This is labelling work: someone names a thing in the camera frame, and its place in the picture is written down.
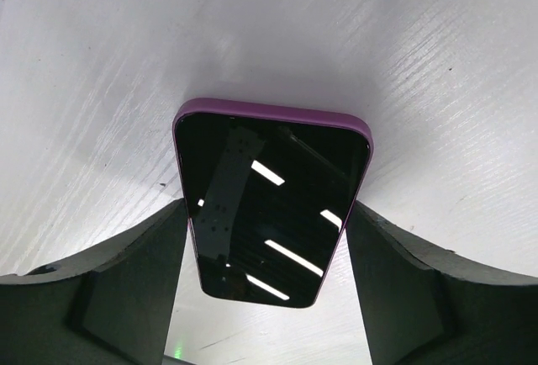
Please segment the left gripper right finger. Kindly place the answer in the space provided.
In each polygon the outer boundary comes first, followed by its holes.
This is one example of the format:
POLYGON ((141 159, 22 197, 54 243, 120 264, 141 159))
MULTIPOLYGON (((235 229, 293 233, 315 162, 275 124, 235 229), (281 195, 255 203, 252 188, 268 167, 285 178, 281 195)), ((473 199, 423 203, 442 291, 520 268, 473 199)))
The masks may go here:
POLYGON ((535 364, 537 279, 461 257, 356 203, 347 245, 375 364, 535 364))

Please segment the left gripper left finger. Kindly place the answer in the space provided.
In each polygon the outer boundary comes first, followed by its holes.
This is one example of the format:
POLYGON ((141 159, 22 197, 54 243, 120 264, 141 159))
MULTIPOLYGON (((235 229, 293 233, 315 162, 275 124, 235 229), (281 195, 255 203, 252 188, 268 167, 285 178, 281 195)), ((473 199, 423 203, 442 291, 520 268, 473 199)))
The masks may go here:
POLYGON ((1 277, 3 364, 160 364, 187 239, 178 199, 84 251, 1 277))

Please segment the purple edged black phone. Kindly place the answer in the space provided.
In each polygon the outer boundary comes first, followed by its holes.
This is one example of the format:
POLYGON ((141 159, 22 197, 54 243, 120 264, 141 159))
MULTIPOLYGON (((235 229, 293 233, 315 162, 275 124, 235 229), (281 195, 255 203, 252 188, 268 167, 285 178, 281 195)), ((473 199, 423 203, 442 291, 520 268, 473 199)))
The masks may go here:
POLYGON ((373 153, 356 116, 219 98, 173 121, 201 289, 294 309, 314 304, 373 153))

